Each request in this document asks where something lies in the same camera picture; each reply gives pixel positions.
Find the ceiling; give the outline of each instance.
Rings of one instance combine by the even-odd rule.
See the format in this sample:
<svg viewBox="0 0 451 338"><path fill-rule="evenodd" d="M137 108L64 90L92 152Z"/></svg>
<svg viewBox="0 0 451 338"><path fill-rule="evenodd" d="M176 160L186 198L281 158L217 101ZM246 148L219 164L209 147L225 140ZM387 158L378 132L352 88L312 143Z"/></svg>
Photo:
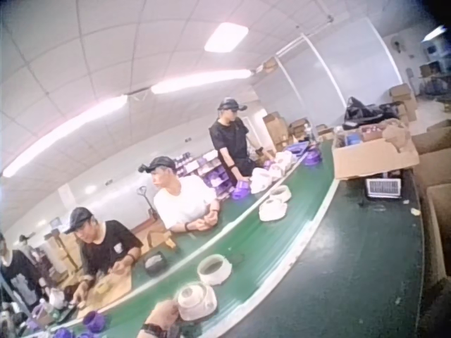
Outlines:
<svg viewBox="0 0 451 338"><path fill-rule="evenodd" d="M369 16L382 35L419 18L409 0L323 0L335 21ZM107 97L197 71L255 68L299 32L326 22L313 0L22 0L3 5L1 168L62 122ZM204 52L219 23L249 27L229 54ZM0 178L3 229L96 163L157 132L211 114L248 81L139 94Z"/></svg>

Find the ceiling light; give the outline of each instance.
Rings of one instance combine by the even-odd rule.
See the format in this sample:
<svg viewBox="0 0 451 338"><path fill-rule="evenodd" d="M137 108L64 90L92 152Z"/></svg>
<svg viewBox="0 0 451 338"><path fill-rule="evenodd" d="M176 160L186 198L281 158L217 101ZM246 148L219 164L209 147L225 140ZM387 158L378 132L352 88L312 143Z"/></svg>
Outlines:
<svg viewBox="0 0 451 338"><path fill-rule="evenodd" d="M430 32L429 34L427 34L423 41L429 41L432 40L434 37L437 37L440 34L443 34L444 32L446 32L446 28L445 26L441 25L438 26L436 29L434 29L432 32Z"/></svg>
<svg viewBox="0 0 451 338"><path fill-rule="evenodd" d="M204 49L214 53L228 53L245 38L249 28L235 23L221 23L206 42Z"/></svg>
<svg viewBox="0 0 451 338"><path fill-rule="evenodd" d="M176 79L165 80L151 87L154 94L175 92L177 90L198 87L226 80L246 79L252 75L247 69L240 70L218 70L216 72L198 73Z"/></svg>
<svg viewBox="0 0 451 338"><path fill-rule="evenodd" d="M8 165L3 171L4 177L11 177L18 172L24 165L27 165L37 155L42 153L45 149L49 148L53 143L69 135L71 132L76 131L84 124L101 118L106 114L117 111L127 103L128 96L122 95L101 102L95 107L88 109L79 116L64 122L57 128L53 129L49 134L38 139L28 149L22 152L10 165Z"/></svg>
<svg viewBox="0 0 451 338"><path fill-rule="evenodd" d="M95 192L97 190L97 187L95 185L89 185L85 188L85 193L86 195L90 195L93 192Z"/></svg>

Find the black cap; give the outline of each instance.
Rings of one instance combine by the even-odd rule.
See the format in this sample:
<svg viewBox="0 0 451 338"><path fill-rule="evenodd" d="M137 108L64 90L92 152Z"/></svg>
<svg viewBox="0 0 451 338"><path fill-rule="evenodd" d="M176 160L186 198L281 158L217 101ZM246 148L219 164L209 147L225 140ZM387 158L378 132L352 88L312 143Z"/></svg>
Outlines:
<svg viewBox="0 0 451 338"><path fill-rule="evenodd" d="M230 109L234 112L245 111L247 109L247 106L239 105L237 100L232 99L231 97L226 97L224 100L222 100L218 107L219 111L222 111L224 109Z"/></svg>
<svg viewBox="0 0 451 338"><path fill-rule="evenodd" d="M167 156L159 156L154 158L154 160L147 167L147 172L155 170L156 168L163 166L175 170L175 162L172 158Z"/></svg>
<svg viewBox="0 0 451 338"><path fill-rule="evenodd" d="M92 217L92 212L86 209L84 206L78 206L72 210L70 214L69 229L65 231L66 234L76 231L81 228L83 223Z"/></svg>

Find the wooden board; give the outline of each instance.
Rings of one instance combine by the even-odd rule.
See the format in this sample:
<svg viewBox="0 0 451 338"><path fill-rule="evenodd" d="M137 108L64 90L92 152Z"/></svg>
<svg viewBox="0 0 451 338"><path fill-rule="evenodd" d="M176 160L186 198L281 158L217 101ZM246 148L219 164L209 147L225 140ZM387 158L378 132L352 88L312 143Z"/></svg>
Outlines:
<svg viewBox="0 0 451 338"><path fill-rule="evenodd" d="M77 318L85 317L90 311L100 310L125 296L132 289L132 274L130 270L123 275L110 274L104 278L108 278L109 283L111 283L110 290L104 294L98 294L94 285L88 292L86 307L78 311Z"/></svg>

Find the white t-shirt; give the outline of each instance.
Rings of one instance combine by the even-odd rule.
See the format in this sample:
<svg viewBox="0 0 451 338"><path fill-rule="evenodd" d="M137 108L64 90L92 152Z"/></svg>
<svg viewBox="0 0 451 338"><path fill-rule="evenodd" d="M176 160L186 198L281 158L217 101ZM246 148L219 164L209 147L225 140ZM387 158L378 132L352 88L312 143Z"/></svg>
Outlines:
<svg viewBox="0 0 451 338"><path fill-rule="evenodd" d="M182 189L178 196L161 189L154 197L154 204L166 229L178 223L189 223L206 214L208 205L216 193L197 175L180 178Z"/></svg>

